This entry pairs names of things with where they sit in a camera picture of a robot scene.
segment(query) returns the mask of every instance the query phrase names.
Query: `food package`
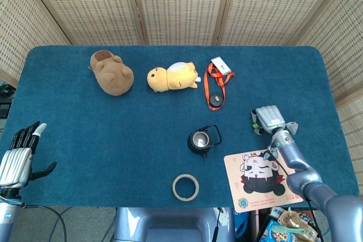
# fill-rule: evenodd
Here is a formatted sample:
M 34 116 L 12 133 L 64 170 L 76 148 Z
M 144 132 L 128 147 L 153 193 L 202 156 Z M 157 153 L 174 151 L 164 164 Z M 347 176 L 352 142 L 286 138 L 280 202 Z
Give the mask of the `food package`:
M 318 233 L 312 227 L 306 224 L 295 211 L 283 212 L 283 214 L 278 218 L 278 222 L 281 225 L 287 226 L 289 228 L 303 228 L 305 230 L 304 235 L 295 233 L 298 241 L 314 242 L 316 236 L 318 235 Z
M 278 233 L 272 231 L 273 225 L 280 225 L 273 219 L 268 223 L 266 230 L 264 231 L 260 242 L 297 242 L 297 238 L 294 233 Z

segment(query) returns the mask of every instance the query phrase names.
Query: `kettle handle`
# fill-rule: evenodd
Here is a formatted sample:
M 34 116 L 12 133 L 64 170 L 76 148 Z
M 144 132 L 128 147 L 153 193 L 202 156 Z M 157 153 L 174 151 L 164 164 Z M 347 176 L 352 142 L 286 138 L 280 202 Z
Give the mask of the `kettle handle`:
M 220 130 L 219 130 L 219 128 L 217 127 L 217 125 L 216 125 L 216 124 L 210 124 L 210 125 L 208 125 L 208 126 L 205 126 L 205 127 L 201 128 L 201 129 L 199 129 L 198 131 L 206 130 L 206 129 L 208 129 L 208 128 L 212 127 L 212 126 L 216 128 L 217 133 L 218 133 L 218 136 L 220 137 L 220 141 L 219 141 L 218 143 L 215 143 L 215 144 L 212 144 L 212 145 L 206 146 L 206 147 L 204 147 L 204 148 L 207 148 L 207 147 L 213 147 L 213 146 L 218 146 L 220 143 L 222 143 L 222 135 L 221 135 L 221 132 L 220 132 Z

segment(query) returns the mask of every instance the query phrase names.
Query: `woven panel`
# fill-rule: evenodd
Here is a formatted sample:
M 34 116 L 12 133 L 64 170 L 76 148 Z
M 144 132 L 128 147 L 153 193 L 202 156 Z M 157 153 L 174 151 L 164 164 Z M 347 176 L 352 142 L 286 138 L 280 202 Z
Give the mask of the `woven panel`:
M 284 45 L 317 0 L 231 0 L 220 44 Z
M 332 0 L 299 44 L 324 57 L 335 97 L 363 81 L 363 0 Z
M 363 96 L 339 108 L 338 113 L 363 196 Z
M 139 44 L 130 0 L 44 0 L 74 44 Z
M 150 44 L 210 45 L 220 0 L 141 0 Z
M 1 0 L 0 5 L 0 73 L 16 86 L 31 48 L 69 42 L 36 0 Z

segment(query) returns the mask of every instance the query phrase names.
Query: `mouse pad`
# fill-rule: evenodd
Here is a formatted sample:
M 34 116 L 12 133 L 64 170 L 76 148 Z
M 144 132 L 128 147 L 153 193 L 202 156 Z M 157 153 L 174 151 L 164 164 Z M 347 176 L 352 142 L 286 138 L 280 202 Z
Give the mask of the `mouse pad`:
M 288 174 L 295 170 L 288 168 L 277 148 L 271 154 L 257 150 L 225 156 L 225 166 L 238 213 L 302 202 L 286 183 L 284 170 Z

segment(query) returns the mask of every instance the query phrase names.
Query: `cable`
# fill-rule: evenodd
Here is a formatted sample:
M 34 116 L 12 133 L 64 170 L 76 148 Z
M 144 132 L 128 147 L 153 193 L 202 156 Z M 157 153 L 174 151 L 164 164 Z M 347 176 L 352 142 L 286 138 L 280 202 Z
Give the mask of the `cable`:
M 257 215 L 258 214 L 254 214 L 252 218 L 250 217 L 250 221 L 253 221 Z
M 65 209 L 63 212 L 60 213 L 60 215 L 63 215 L 65 212 L 67 212 L 69 209 L 71 209 L 72 207 L 68 207 L 67 209 Z M 54 231 L 56 230 L 56 227 L 57 227 L 57 224 L 58 224 L 58 221 L 59 221 L 59 218 L 57 218 L 56 222 L 54 223 L 54 226 L 53 226 L 53 229 L 52 229 L 52 232 L 50 233 L 50 236 L 49 236 L 49 240 L 48 242 L 50 242 L 52 240 L 52 237 L 53 237 L 53 234 L 54 234 Z
M 330 232 L 330 228 L 328 228 L 328 230 L 325 233 L 323 233 L 322 236 L 325 237 L 329 232 Z
M 46 207 L 46 206 L 40 206 L 40 205 L 25 205 L 24 206 L 25 209 L 31 209 L 31 208 L 43 208 L 43 209 L 47 209 L 53 213 L 55 213 L 58 218 L 60 219 L 62 225 L 63 225 L 63 232 L 64 232 L 64 242 L 67 242 L 67 230 L 66 230 L 66 225 L 64 224 L 64 220 L 62 218 L 62 216 L 54 209 L 50 208 L 50 207 Z
M 284 167 L 278 162 L 278 160 L 272 155 L 272 153 L 270 152 L 270 150 L 266 151 L 267 153 L 270 154 L 270 156 L 273 158 L 273 160 L 282 168 L 282 170 L 285 172 L 286 176 L 288 176 L 289 174 L 286 172 L 286 170 L 284 169 Z
M 218 225 L 220 223 L 220 215 L 221 215 L 222 208 L 218 207 L 217 209 L 219 210 L 219 213 L 218 213 L 218 218 L 217 218 L 217 224 L 216 224 L 216 227 L 214 228 L 212 242 L 217 242 L 217 236 L 218 236 L 218 231 L 219 231 Z
M 108 227 L 108 229 L 107 229 L 106 233 L 104 234 L 104 236 L 103 236 L 103 238 L 102 238 L 101 242 L 105 242 L 106 236 L 108 235 L 109 231 L 111 230 L 112 226 L 114 225 L 114 223 L 115 223 L 115 221 L 116 221 L 117 208 L 115 207 L 115 209 L 116 209 L 115 217 L 113 218 L 113 221 L 112 221 L 112 222 L 111 222 L 111 224 L 109 225 L 109 227 Z
M 284 130 L 284 128 L 280 128 L 273 136 L 270 145 L 267 147 L 267 150 L 270 150 L 273 141 L 280 135 L 280 133 Z
M 24 203 L 22 203 L 21 201 L 13 201 L 11 199 L 4 198 L 3 196 L 0 196 L 0 201 L 5 202 L 7 204 L 11 204 L 11 205 L 18 205 L 21 207 L 24 206 Z
M 310 204 L 310 201 L 306 200 L 307 201 L 307 204 L 309 204 L 309 208 L 310 208 L 310 211 L 311 211 L 311 214 L 313 215 L 313 220 L 314 220 L 314 223 L 315 223 L 315 226 L 316 226 L 316 230 L 318 231 L 318 234 L 320 236 L 320 240 L 321 242 L 324 242 L 324 239 L 323 239 L 323 236 L 322 236 L 322 232 L 318 226 L 318 222 L 316 221 L 316 218 L 315 218 L 315 215 L 314 215 L 314 211 L 313 211 L 313 208 L 311 207 L 311 204 Z

